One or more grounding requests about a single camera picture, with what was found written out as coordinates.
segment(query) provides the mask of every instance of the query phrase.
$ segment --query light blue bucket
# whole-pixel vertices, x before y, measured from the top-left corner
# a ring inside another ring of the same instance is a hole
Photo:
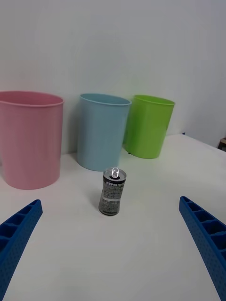
[[[118,166],[131,101],[105,94],[80,95],[78,163],[104,171]]]

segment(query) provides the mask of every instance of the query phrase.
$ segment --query black and silver can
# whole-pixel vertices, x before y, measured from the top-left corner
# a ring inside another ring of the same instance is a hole
[[[116,215],[120,209],[120,200],[126,181],[126,173],[116,167],[104,171],[104,186],[100,198],[99,210],[105,215]]]

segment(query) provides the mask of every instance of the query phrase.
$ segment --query blue plastic grid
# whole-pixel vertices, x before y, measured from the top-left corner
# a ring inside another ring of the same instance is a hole
[[[226,225],[186,197],[180,198],[179,211],[221,301],[226,301]]]
[[[0,301],[41,215],[41,201],[37,199],[0,225]]]

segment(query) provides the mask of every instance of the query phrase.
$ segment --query pull tab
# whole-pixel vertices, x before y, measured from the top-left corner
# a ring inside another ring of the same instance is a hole
[[[119,169],[114,167],[112,169],[112,178],[116,179],[116,178],[118,178],[118,176],[119,176]]]

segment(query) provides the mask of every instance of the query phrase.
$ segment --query blue object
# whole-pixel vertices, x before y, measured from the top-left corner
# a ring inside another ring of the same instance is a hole
[[[226,225],[186,197],[180,198],[179,211],[221,301],[226,301]]]
[[[78,138],[78,163],[104,171],[116,167],[131,101],[105,94],[82,94]]]
[[[41,215],[37,199],[0,225],[0,301]]]

